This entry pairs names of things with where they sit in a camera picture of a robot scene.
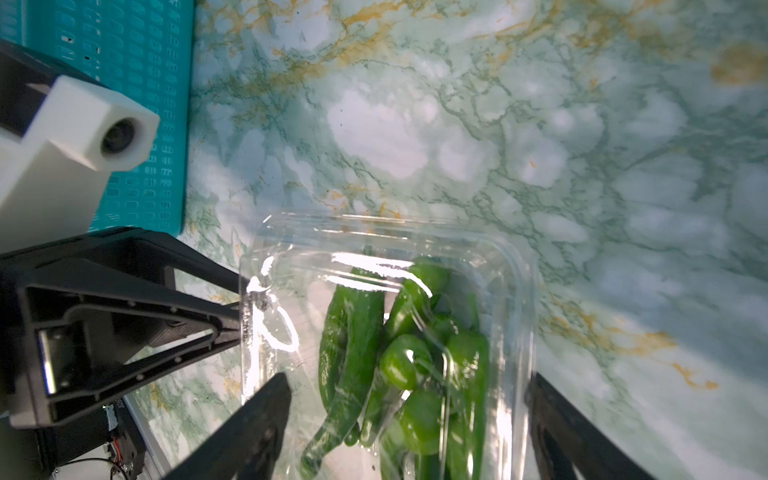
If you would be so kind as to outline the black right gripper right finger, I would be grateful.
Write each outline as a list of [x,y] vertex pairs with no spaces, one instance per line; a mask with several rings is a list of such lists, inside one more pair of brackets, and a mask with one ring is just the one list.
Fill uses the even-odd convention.
[[645,479],[653,477],[634,462],[547,379],[533,375],[526,394],[531,438],[542,479]]

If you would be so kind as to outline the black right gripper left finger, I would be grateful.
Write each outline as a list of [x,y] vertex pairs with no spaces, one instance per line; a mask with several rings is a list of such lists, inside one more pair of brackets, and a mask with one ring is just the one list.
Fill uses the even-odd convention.
[[291,400],[286,374],[275,374],[165,477],[270,479],[281,453]]

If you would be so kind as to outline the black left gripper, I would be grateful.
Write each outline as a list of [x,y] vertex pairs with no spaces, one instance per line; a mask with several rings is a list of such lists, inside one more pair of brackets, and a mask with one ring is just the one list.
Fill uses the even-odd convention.
[[[23,135],[76,69],[1,45],[1,133]],[[240,276],[166,233],[110,229],[1,250],[1,474],[51,470],[110,439],[123,395],[236,345],[235,308],[175,291],[181,271],[233,293]]]

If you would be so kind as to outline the clear clamshell with peppers middle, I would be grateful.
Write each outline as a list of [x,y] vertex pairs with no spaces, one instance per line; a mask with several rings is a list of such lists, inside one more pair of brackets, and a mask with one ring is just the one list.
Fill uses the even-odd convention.
[[501,235],[281,213],[240,264],[243,393],[291,391],[277,479],[519,479],[531,270]]

